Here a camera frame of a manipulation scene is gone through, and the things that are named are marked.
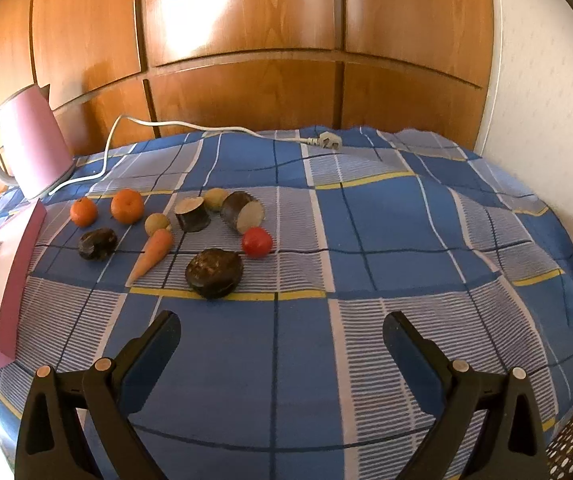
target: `pink kettle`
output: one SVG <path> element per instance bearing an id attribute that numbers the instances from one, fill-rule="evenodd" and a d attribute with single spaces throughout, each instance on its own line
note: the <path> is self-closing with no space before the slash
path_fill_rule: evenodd
<path id="1" fill-rule="evenodd" d="M 75 169 L 48 103 L 49 88 L 27 86 L 0 105 L 4 153 L 14 175 L 0 167 L 0 180 L 8 186 L 20 186 L 28 200 L 45 196 Z"/>

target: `orange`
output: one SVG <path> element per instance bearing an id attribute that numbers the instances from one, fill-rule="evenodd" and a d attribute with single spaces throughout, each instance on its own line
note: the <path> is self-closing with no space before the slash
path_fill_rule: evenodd
<path id="1" fill-rule="evenodd" d="M 122 224 L 134 224 L 144 215 L 142 195 L 133 189 L 121 189 L 111 201 L 111 214 Z"/>
<path id="2" fill-rule="evenodd" d="M 71 205 L 70 216 L 77 227 L 88 227 L 98 218 L 98 207 L 93 200 L 83 196 Z"/>

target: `white cable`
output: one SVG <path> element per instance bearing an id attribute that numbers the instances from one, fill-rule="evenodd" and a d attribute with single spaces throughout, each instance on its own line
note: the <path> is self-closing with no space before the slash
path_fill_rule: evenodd
<path id="1" fill-rule="evenodd" d="M 204 132 L 220 132 L 220 133 L 243 132 L 245 134 L 249 134 L 254 137 L 260 137 L 260 139 L 266 139 L 266 137 L 261 136 L 259 133 L 254 132 L 253 130 L 249 130 L 248 128 L 244 128 L 243 126 L 227 126 L 226 128 L 211 128 L 209 126 L 200 126 L 199 124 L 185 123 L 184 121 L 160 121 L 160 122 L 143 121 L 125 114 L 121 114 L 113 123 L 111 131 L 108 133 L 108 139 L 106 140 L 106 146 L 104 148 L 104 163 L 102 164 L 102 171 L 100 171 L 100 173 L 95 173 L 87 176 L 80 176 L 78 178 L 72 178 L 71 180 L 67 180 L 66 182 L 63 182 L 59 186 L 55 187 L 54 190 L 49 191 L 48 193 L 49 196 L 61 190 L 64 186 L 68 186 L 69 184 L 75 184 L 76 182 L 85 182 L 86 180 L 95 180 L 97 178 L 100 178 L 102 175 L 106 173 L 106 162 L 108 160 L 108 147 L 111 145 L 111 139 L 113 139 L 113 133 L 116 131 L 116 127 L 118 126 L 119 121 L 121 121 L 122 119 L 129 119 L 130 121 L 133 121 L 134 123 L 137 124 L 141 124 L 142 126 L 186 126 L 187 128 L 192 128 L 194 130 L 201 130 Z M 342 145 L 342 140 L 340 139 L 340 137 L 337 137 L 335 134 L 329 134 L 329 135 L 334 137 L 334 139 L 331 139 L 331 143 L 335 143 L 337 147 L 340 147 Z M 291 139 L 279 139 L 279 140 L 285 140 L 287 142 L 300 142 L 302 144 L 309 144 L 310 146 L 331 147 L 329 145 L 329 140 L 327 140 L 324 144 L 321 143 L 321 140 L 323 140 L 322 136 L 309 137 L 304 139 L 293 137 Z"/>

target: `carrot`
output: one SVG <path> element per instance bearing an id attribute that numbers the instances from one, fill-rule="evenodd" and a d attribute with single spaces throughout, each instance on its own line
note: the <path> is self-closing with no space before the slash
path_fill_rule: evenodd
<path id="1" fill-rule="evenodd" d="M 158 229 L 144 244 L 144 251 L 138 256 L 131 274 L 126 280 L 126 286 L 132 286 L 135 280 L 153 269 L 173 245 L 173 235 L 166 229 Z"/>

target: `tomato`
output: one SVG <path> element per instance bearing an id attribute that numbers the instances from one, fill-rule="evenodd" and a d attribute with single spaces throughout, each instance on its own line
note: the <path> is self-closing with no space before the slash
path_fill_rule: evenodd
<path id="1" fill-rule="evenodd" d="M 273 238 L 262 227 L 252 227 L 242 236 L 242 250 L 252 258 L 263 258 L 272 247 Z"/>

